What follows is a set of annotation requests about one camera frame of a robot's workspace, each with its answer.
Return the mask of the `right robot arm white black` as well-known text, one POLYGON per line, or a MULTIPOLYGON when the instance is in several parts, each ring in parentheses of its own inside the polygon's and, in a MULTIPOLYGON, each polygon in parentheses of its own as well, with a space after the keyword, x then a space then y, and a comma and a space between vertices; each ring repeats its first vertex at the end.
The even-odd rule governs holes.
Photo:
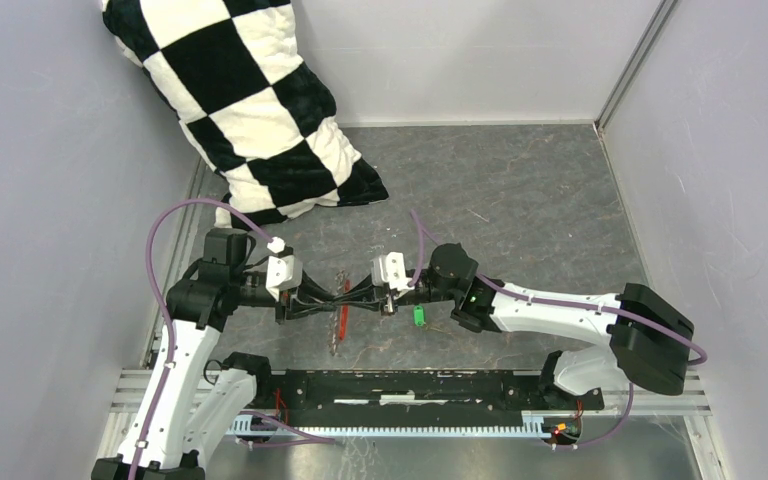
POLYGON ((586 343, 547 357, 537 382, 540 400, 562 408, 596 388, 628 383, 679 396, 691 364, 693 323, 650 287, 575 295, 490 279, 459 244, 436 247, 421 272, 400 252, 376 257, 371 273, 346 295, 351 303, 392 315, 403 305, 450 301, 451 318, 476 333, 527 332, 586 343))

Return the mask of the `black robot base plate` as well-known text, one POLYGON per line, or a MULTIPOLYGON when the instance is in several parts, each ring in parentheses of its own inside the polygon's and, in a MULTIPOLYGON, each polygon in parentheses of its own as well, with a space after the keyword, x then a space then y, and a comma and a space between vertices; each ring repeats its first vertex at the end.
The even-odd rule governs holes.
POLYGON ((294 427, 513 427, 524 412, 598 412, 600 390, 574 396, 519 370, 273 372, 251 408, 294 427))

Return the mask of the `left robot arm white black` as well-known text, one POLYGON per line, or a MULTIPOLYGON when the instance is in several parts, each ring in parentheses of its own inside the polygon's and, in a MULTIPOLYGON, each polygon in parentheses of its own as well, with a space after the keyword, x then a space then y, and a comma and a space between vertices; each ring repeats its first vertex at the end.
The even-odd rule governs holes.
POLYGON ((249 236, 209 232, 202 258, 167 294, 161 348, 131 426, 117 452, 95 462, 94 479, 203 479, 215 450, 248 407, 275 401, 284 412, 278 378, 263 356, 233 352, 219 363, 207 396, 195 397, 228 318, 241 306, 275 306, 300 285, 291 247, 267 240, 267 269, 247 261, 249 236))

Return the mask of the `metal key holder red handle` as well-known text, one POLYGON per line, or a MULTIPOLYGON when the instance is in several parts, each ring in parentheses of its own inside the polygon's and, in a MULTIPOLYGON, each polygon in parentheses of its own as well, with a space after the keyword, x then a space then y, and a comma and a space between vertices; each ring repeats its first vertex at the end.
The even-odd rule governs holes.
MULTIPOLYGON (((351 290, 351 280, 346 271, 341 270, 336 276, 338 292, 340 294, 348 293, 351 290)), ((333 320, 333 335, 330 341, 329 353, 331 356, 336 357, 340 345, 343 343, 346 337, 347 325, 349 317, 349 307, 340 306, 332 315, 333 320)))

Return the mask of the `small green object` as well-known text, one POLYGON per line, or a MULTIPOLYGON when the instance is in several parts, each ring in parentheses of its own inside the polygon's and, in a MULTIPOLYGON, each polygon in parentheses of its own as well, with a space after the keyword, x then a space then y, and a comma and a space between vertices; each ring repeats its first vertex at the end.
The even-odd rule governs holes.
POLYGON ((425 310, 422 306, 416 305, 413 307, 412 317, 416 327, 422 328, 426 326, 425 310))

